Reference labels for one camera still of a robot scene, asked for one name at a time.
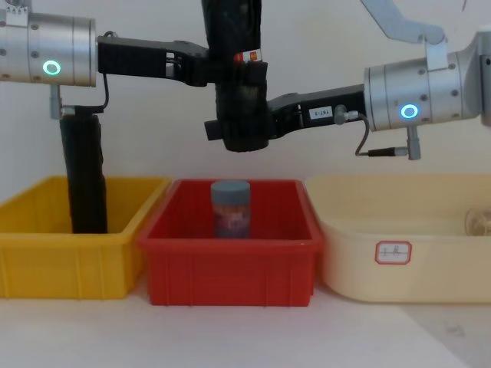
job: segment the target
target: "metal bracket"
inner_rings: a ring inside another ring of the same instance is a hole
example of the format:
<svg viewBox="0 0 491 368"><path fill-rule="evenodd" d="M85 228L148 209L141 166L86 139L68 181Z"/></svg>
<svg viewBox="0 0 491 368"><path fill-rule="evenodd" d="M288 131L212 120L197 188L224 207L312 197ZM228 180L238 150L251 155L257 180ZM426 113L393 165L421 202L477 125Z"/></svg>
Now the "metal bracket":
<svg viewBox="0 0 491 368"><path fill-rule="evenodd" d="M62 108L60 86L57 84L52 84L51 86L49 86L49 88L50 88L49 107L50 107L51 118L53 120L60 120L61 108Z"/></svg>
<svg viewBox="0 0 491 368"><path fill-rule="evenodd" d="M407 128L407 151L411 161L421 159L420 138L417 135L417 127Z"/></svg>
<svg viewBox="0 0 491 368"><path fill-rule="evenodd" d="M32 8L31 0L5 0L7 25L14 27L28 27L28 16Z"/></svg>
<svg viewBox="0 0 491 368"><path fill-rule="evenodd" d="M361 0L382 32L396 41L426 44L428 71L448 68L447 38L443 28L406 19L393 0Z"/></svg>

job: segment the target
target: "glowing ring light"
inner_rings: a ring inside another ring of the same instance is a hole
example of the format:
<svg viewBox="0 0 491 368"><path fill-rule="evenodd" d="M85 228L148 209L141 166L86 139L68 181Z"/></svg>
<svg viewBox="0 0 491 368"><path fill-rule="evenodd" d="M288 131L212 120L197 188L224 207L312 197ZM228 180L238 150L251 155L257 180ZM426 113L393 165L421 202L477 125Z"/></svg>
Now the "glowing ring light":
<svg viewBox="0 0 491 368"><path fill-rule="evenodd" d="M47 75L59 75L61 72L61 65L54 60L48 60L43 65L43 71Z"/></svg>
<svg viewBox="0 0 491 368"><path fill-rule="evenodd" d="M408 105L404 105L402 109L400 109L400 115L402 115L404 119L413 119L417 117L419 112L420 111L418 110L416 105L410 103Z"/></svg>

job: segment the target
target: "green indicator light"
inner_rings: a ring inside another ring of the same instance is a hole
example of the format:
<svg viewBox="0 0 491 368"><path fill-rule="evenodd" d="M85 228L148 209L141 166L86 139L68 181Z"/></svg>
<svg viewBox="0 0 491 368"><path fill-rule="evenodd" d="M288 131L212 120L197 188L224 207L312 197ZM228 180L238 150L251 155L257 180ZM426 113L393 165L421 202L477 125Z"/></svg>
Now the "green indicator light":
<svg viewBox="0 0 491 368"><path fill-rule="evenodd" d="M59 75L61 72L61 65L54 60L48 60L43 65L43 71L47 75Z"/></svg>

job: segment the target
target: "plastic bin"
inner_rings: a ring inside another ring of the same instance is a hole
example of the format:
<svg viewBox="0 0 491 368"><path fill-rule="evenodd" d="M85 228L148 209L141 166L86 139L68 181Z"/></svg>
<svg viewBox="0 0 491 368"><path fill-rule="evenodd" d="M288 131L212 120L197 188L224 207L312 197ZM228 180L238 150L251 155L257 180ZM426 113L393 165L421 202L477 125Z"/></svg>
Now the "plastic bin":
<svg viewBox="0 0 491 368"><path fill-rule="evenodd" d="M491 206L491 175L320 176L307 180L328 237L325 283L370 302L490 303L491 237L468 209Z"/></svg>
<svg viewBox="0 0 491 368"><path fill-rule="evenodd" d="M140 236L155 305L307 306L323 236L301 182L251 183L251 238L214 238L212 180L176 182Z"/></svg>
<svg viewBox="0 0 491 368"><path fill-rule="evenodd" d="M125 297L143 268L137 231L169 184L108 178L106 235L71 234L66 178L0 206L0 297Z"/></svg>

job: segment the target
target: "label sticker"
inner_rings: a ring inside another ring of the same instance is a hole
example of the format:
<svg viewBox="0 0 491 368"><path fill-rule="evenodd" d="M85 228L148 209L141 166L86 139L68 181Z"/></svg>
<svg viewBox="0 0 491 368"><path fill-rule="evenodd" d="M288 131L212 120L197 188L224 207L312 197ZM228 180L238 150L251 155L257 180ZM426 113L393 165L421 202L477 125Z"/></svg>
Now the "label sticker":
<svg viewBox="0 0 491 368"><path fill-rule="evenodd" d="M379 265L407 265L413 246L408 241L381 241L377 244L375 261Z"/></svg>
<svg viewBox="0 0 491 368"><path fill-rule="evenodd" d="M311 109L308 111L310 113L310 119L325 119L326 117L333 117L332 106L319 107L318 109Z"/></svg>
<svg viewBox="0 0 491 368"><path fill-rule="evenodd" d="M246 51L238 53L234 56L233 60L236 63L247 63L249 61L262 61L261 49Z"/></svg>

